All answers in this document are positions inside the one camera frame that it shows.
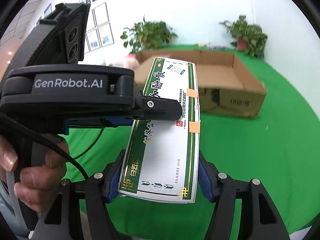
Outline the person's left hand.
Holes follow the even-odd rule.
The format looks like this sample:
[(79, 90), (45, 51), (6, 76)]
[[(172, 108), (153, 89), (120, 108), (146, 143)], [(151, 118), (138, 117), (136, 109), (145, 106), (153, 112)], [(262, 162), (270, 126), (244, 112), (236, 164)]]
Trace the person's left hand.
[[(7, 182), (6, 173), (13, 172), (17, 163), (18, 156), (13, 146), (1, 137), (1, 181)], [(42, 166), (21, 170), (20, 182), (14, 185), (14, 194), (32, 210), (43, 212), (66, 171), (66, 160), (49, 150)]]

